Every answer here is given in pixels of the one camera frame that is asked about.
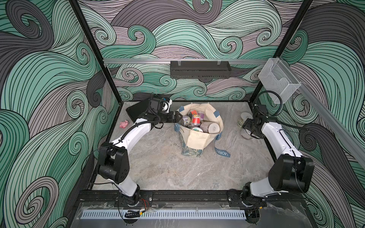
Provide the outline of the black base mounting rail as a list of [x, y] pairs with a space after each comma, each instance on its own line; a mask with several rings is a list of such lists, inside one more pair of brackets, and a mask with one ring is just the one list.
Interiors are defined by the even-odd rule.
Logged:
[[148, 206], [160, 207], [168, 203], [218, 203], [238, 208], [257, 208], [265, 207], [269, 202], [291, 202], [301, 201], [304, 198], [300, 195], [281, 193], [265, 198], [248, 196], [238, 190], [192, 190], [192, 191], [174, 191], [174, 190], [140, 190], [139, 201], [132, 197], [122, 195], [119, 191], [81, 191], [76, 203], [96, 202], [111, 203], [113, 206]]

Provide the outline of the aluminium wall rail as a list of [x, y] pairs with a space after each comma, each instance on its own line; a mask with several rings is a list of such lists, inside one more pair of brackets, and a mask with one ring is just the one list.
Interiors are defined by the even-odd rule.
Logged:
[[227, 61], [233, 65], [265, 65], [268, 59], [147, 59], [147, 58], [127, 58], [127, 59], [117, 59], [117, 58], [105, 58], [103, 59], [104, 64], [170, 64], [176, 61], [178, 64], [182, 62], [215, 62], [220, 64], [223, 61]]

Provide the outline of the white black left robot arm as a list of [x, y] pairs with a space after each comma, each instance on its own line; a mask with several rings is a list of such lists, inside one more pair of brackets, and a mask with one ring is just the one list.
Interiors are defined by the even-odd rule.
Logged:
[[116, 185], [124, 196], [136, 198], [139, 186], [129, 176], [128, 153], [157, 124], [177, 123], [182, 117], [178, 111], [140, 114], [120, 138], [102, 144], [98, 152], [98, 174]]

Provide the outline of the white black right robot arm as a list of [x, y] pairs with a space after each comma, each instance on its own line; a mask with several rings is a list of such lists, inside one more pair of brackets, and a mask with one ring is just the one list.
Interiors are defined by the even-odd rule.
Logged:
[[242, 126], [256, 139], [265, 139], [270, 144], [276, 160], [268, 176], [249, 182], [243, 188], [243, 198], [266, 198], [281, 193], [306, 193], [309, 190], [315, 164], [303, 154], [287, 137], [281, 122], [269, 116], [265, 105], [256, 104], [252, 118]]

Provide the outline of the teal label seed jar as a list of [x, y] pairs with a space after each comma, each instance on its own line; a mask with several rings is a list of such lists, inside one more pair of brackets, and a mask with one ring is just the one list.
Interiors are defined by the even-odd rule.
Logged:
[[193, 127], [191, 130], [203, 133], [203, 129], [199, 127]]

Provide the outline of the black hard case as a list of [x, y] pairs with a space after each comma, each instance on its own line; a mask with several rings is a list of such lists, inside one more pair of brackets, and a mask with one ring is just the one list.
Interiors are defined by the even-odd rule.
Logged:
[[145, 99], [140, 101], [126, 109], [126, 112], [133, 123], [137, 121], [137, 119], [145, 119], [145, 120], [152, 120], [151, 115], [148, 113], [148, 107], [150, 104], [149, 99]]

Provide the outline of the red label seed jar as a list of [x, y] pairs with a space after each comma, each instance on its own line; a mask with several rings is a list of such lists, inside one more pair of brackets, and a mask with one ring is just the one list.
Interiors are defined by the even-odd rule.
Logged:
[[194, 126], [199, 126], [201, 124], [201, 115], [196, 110], [192, 110], [190, 114], [191, 124]]

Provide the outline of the pink small toy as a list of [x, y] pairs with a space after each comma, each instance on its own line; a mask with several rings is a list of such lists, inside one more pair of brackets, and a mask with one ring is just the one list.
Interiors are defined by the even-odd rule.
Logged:
[[129, 125], [127, 120], [120, 122], [119, 127], [125, 129]]

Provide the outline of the black perforated wall shelf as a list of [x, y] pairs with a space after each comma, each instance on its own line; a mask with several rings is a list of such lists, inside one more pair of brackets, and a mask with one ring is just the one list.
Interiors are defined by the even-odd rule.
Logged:
[[174, 79], [227, 79], [230, 77], [232, 68], [227, 61], [220, 64], [215, 62], [191, 62], [186, 61], [178, 64], [173, 61], [170, 64], [170, 77]]

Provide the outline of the green label seed jar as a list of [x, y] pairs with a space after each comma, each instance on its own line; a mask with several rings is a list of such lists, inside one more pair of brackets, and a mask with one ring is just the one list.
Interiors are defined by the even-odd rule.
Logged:
[[241, 113], [237, 121], [238, 126], [242, 127], [247, 119], [252, 119], [252, 114], [248, 112]]

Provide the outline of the purple label seed jar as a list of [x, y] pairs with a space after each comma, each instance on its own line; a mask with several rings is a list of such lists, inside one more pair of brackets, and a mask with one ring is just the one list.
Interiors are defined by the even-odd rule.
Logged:
[[205, 113], [202, 112], [202, 111], [199, 111], [198, 112], [198, 115], [200, 116], [200, 119], [203, 121], [204, 120], [204, 117], [205, 117]]

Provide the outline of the clear acrylic wall box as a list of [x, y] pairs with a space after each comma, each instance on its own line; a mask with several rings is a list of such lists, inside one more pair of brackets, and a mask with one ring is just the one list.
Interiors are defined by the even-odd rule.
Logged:
[[270, 58], [259, 73], [259, 80], [265, 90], [278, 94], [285, 104], [299, 89], [301, 83], [289, 64], [280, 58]]

